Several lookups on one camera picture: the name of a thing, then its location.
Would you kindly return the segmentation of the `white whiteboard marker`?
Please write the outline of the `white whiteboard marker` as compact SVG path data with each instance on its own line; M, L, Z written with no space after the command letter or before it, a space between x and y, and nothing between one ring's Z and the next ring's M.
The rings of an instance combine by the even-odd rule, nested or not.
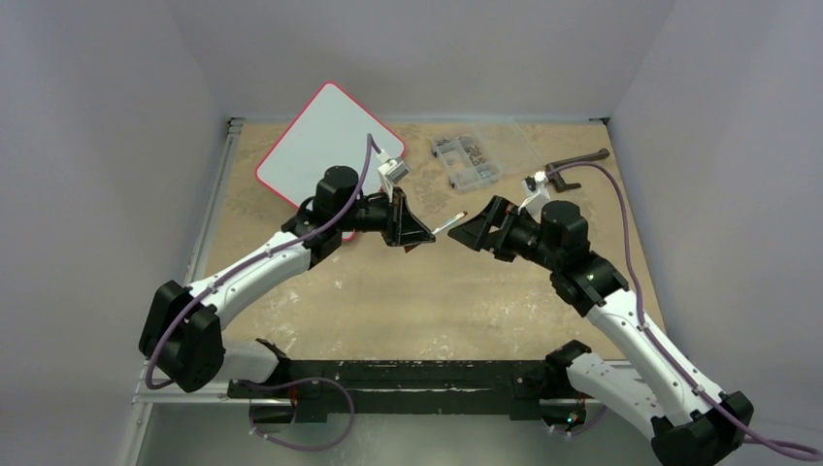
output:
M450 227L452 227L452 226L456 225L456 224L457 224L457 223L458 223L458 222L459 222L462 218L464 218L464 217L462 217L462 218L457 218L456 216L457 216L458 214L456 214L456 215L454 215L454 216L450 217L450 218L449 218L449 219L447 219L445 222L443 222L441 225L439 225L438 227L436 227L435 229L433 229L433 230L432 230L432 234L433 234L433 235L438 235L438 234L440 234L440 233L442 233L442 232L446 231L448 228L450 228Z

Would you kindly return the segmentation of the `pink framed whiteboard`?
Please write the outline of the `pink framed whiteboard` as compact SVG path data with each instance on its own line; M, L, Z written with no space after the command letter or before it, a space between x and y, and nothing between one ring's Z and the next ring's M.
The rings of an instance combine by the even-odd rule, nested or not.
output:
M406 144L336 83L324 83L258 164L255 176L297 208L325 223L346 203L372 149L363 193L336 226L351 236L391 228L394 207L381 192L379 152L402 156Z

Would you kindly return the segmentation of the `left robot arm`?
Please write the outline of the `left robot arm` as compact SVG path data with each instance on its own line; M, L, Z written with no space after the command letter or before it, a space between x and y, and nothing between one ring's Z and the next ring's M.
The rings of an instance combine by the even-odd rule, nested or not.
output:
M231 345L223 332L263 295L335 252L348 231L378 232L388 246L405 249L436 240L401 188L365 195L354 169L327 169L314 195L262 246L200 281L158 287L139 340L148 359L147 387L175 385L191 393L215 380L237 380L267 397L284 393L285 354L262 339Z

